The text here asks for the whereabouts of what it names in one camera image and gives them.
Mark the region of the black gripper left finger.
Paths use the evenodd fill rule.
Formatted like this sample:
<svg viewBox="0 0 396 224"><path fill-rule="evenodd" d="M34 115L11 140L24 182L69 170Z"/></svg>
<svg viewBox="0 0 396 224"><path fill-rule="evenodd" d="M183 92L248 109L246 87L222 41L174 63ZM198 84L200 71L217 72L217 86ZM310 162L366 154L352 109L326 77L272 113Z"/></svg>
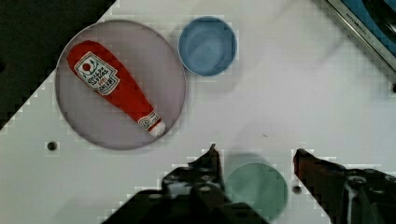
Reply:
<svg viewBox="0 0 396 224"><path fill-rule="evenodd" d="M172 198L188 195L195 186L209 185L224 190L222 167L216 145L186 167L177 167L162 180L162 191Z"/></svg>

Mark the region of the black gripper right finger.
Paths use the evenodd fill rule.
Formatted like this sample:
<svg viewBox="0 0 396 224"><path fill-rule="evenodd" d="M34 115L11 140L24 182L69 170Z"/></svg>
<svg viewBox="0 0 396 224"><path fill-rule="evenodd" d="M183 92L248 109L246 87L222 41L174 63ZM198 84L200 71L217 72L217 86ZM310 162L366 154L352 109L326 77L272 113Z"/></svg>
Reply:
<svg viewBox="0 0 396 224"><path fill-rule="evenodd" d="M396 182L376 169L347 169L299 148L294 173L332 224L396 224Z"/></svg>

